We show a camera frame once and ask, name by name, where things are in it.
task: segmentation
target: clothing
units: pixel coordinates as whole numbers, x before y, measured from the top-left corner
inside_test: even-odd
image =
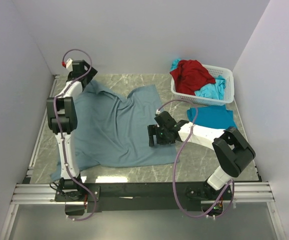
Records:
[[[190,122],[194,120],[196,109],[190,108],[186,111]],[[198,117],[195,124],[212,128],[212,129],[227,129],[229,127],[237,127],[234,121],[234,113],[223,106],[206,106],[198,107]]]
[[[215,78],[215,84],[207,84],[203,86],[200,90],[194,92],[198,97],[223,100],[226,88],[226,80],[219,75]]]
[[[171,64],[171,68],[170,68],[170,72],[172,70],[175,70],[178,67],[178,63],[181,61],[181,58],[177,58],[176,60],[174,60]]]
[[[181,60],[170,74],[177,93],[195,95],[204,85],[215,84],[216,80],[197,60]]]
[[[74,101],[78,119],[74,131],[80,171],[102,165],[138,167],[172,163],[175,145],[149,147],[147,126],[156,124],[162,105],[155,85],[134,89],[127,98],[92,80]],[[52,180],[60,178],[60,159]]]

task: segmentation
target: gray wall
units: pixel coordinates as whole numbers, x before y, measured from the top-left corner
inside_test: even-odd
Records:
[[[233,73],[257,166],[289,239],[289,1],[270,1]]]
[[[71,48],[100,73],[144,74],[167,73],[177,57],[233,69],[269,0],[13,2],[53,74]]]
[[[0,230],[26,174],[52,75],[10,0],[0,0]]]

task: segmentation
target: white plastic basket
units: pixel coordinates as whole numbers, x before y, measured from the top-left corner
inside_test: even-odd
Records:
[[[204,65],[204,64],[203,66],[209,71],[209,73],[214,78],[221,75],[225,79],[225,89],[224,89],[223,100],[216,100],[216,99],[211,99],[211,98],[206,98],[206,97],[201,97],[201,96],[193,96],[193,95],[176,92],[175,81],[171,77],[171,92],[173,93],[175,99],[184,99],[184,100],[191,101],[195,104],[202,104],[202,105],[222,106],[225,104],[232,103],[234,101],[234,96],[235,96],[233,72],[223,67],[210,66],[210,65]]]

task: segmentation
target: folded cloth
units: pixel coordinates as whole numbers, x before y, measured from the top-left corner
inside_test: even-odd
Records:
[[[223,100],[226,88],[226,80],[219,75],[215,78],[215,84],[207,84],[203,86],[200,90],[194,92],[198,97]]]
[[[195,95],[204,85],[215,84],[216,80],[197,60],[181,60],[170,72],[177,93]]]
[[[178,63],[181,61],[181,58],[177,58],[176,60],[174,60],[171,64],[171,68],[170,68],[170,72],[172,70],[175,70],[178,67]]]
[[[189,121],[192,122],[196,114],[196,109],[192,107],[187,110],[186,113]],[[198,107],[198,117],[194,123],[212,129],[237,127],[234,121],[234,113],[233,111],[227,110],[226,105]]]
[[[78,119],[74,131],[80,171],[102,165],[138,167],[172,163],[175,145],[149,147],[147,126],[156,124],[162,105],[155,85],[134,89],[127,98],[92,80],[74,101]],[[60,178],[60,159],[52,180]]]

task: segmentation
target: gray floor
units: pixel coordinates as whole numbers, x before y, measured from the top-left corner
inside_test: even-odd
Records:
[[[104,211],[66,219],[63,205],[20,205],[10,240],[276,240],[266,203],[237,203],[224,216],[193,219],[180,210]]]
[[[59,93],[66,81],[66,76],[56,78],[55,91],[53,95]],[[162,103],[173,99],[170,90],[171,76],[169,74],[104,74],[97,75],[95,80],[109,87],[116,93],[127,96],[131,90],[137,87],[155,84]],[[184,102],[173,102],[164,109],[178,121],[187,120],[186,111],[190,104]],[[245,131],[238,113],[235,102],[227,104],[227,109],[233,110],[234,121],[245,136]],[[176,144],[179,150],[181,143]],[[51,181],[50,174],[56,170],[58,159],[58,149],[56,139],[48,123],[45,120],[42,135],[39,140],[39,148],[35,155],[35,165],[31,177],[31,184],[47,184]],[[215,152],[209,148],[188,143],[180,156],[177,165],[177,181],[205,181],[213,171],[219,166]],[[112,183],[112,182],[171,182],[172,164],[112,168],[95,166],[81,172],[82,177],[86,177],[88,183]],[[238,181],[258,181],[257,169],[254,162],[242,172],[237,178]]]

